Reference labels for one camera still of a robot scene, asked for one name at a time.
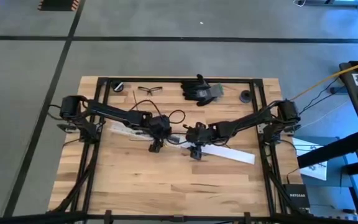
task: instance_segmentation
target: round black object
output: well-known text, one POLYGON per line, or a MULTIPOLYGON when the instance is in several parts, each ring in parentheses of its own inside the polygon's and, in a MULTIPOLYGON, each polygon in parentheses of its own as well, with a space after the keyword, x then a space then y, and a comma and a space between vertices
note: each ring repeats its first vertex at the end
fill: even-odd
POLYGON ((249 103, 251 101, 251 92, 249 90, 244 90, 240 94, 240 100, 243 103, 249 103))
POLYGON ((114 92, 119 93, 124 90, 124 83, 123 82, 112 82, 111 88, 114 92))

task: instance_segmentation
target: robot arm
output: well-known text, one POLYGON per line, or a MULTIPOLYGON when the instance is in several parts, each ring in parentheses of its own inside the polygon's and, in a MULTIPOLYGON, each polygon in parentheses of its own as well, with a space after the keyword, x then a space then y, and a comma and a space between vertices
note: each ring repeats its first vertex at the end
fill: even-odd
POLYGON ((147 111, 124 111, 96 100, 89 100, 84 96, 64 97, 59 115, 80 130, 80 139, 90 143, 99 141, 99 126, 86 119, 91 115, 104 116, 107 119, 122 122, 128 128, 141 130, 151 135, 154 143, 149 148, 150 152, 159 152, 163 146, 163 140, 172 132, 169 118, 165 115, 153 117, 153 114, 147 111), (81 111, 81 104, 85 107, 84 111, 81 111))
POLYGON ((183 126, 187 129, 186 140, 193 143, 190 156, 194 159, 201 159, 201 146, 206 144, 225 145, 228 140, 234 137, 239 131, 254 127, 259 124, 266 124, 263 129, 264 142, 276 141, 276 136, 285 128, 296 125, 300 117, 294 102, 274 101, 265 108, 254 114, 247 115, 234 121, 220 121, 209 124, 208 127, 203 123, 196 123, 194 128, 183 126), (270 113, 270 109, 277 107, 278 116, 270 113))

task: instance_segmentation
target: netgear logo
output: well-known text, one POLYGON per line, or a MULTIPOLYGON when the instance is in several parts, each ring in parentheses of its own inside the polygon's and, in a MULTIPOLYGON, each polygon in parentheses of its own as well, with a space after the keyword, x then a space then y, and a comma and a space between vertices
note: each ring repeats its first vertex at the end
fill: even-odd
POLYGON ((291 197, 306 197, 305 194, 290 194, 291 197))

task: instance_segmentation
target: yellow cable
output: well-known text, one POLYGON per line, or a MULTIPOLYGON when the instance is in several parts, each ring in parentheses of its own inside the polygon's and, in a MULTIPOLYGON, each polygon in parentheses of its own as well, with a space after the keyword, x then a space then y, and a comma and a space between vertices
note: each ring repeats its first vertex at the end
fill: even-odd
POLYGON ((318 85, 322 84, 323 82, 325 82, 325 81, 327 81, 327 80, 329 80, 329 79, 331 79, 331 78, 336 78, 336 77, 338 77, 338 76, 340 76, 340 75, 342 75, 342 74, 344 74, 344 73, 346 73, 346 72, 350 72, 351 70, 355 70, 355 69, 358 69, 358 65, 353 66, 353 67, 348 68, 348 69, 345 69, 345 70, 342 70, 342 71, 337 72, 337 73, 335 73, 335 74, 333 74, 333 75, 330 75, 330 76, 328 76, 327 78, 321 80, 320 82, 318 82, 318 83, 315 84, 314 86, 312 86, 312 87, 308 88, 307 90, 301 92, 301 93, 298 94, 296 97, 294 97, 294 98, 292 98, 292 99, 290 99, 290 100, 293 101, 293 100, 297 99, 299 96, 301 96, 301 95, 303 95, 303 94, 309 92, 310 90, 316 88, 318 85))

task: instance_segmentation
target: wooden tabletop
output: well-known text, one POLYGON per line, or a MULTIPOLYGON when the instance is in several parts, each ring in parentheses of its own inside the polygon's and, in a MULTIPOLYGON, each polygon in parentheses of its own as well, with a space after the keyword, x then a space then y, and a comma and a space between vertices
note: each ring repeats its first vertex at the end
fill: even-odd
MULTIPOLYGON (((97 79, 83 77, 78 94, 93 98, 97 79)), ((264 79, 264 86, 268 104, 282 99, 278 79, 264 79)), ((120 93, 110 91, 108 102, 129 110, 135 104, 135 94, 137 102, 150 99, 163 114, 181 109, 186 112, 186 119, 182 124, 172 124, 174 132, 184 132, 183 124, 194 126, 198 121, 208 124, 234 120, 253 113, 252 103, 239 100, 240 92, 249 89, 248 84, 223 83, 223 88, 224 96, 219 101, 198 107, 195 101, 184 100, 179 83, 129 82, 120 93), (147 96, 138 86, 163 86, 163 91, 147 96)), ((158 115, 150 103, 139 105, 139 110, 158 115)), ((181 118, 177 113, 171 121, 181 118)), ((89 213, 104 214, 105 210, 112 210, 113 215, 238 217, 250 212, 253 217, 269 216, 255 128, 239 132, 227 144, 255 154, 255 165, 251 165, 211 155, 196 161, 187 149, 177 147, 165 146, 160 153, 151 153, 148 151, 150 142, 131 141, 136 139, 114 134, 109 131, 110 126, 108 121, 102 133, 89 213)), ((78 134, 68 134, 66 141, 76 138, 78 134)), ((49 209, 55 208, 74 186, 82 150, 80 142, 63 148, 49 209)), ((277 157, 282 181, 286 182, 286 175, 298 168, 295 150, 283 142, 277 146, 277 157)), ((300 173, 290 174, 290 180, 301 184, 300 173)))

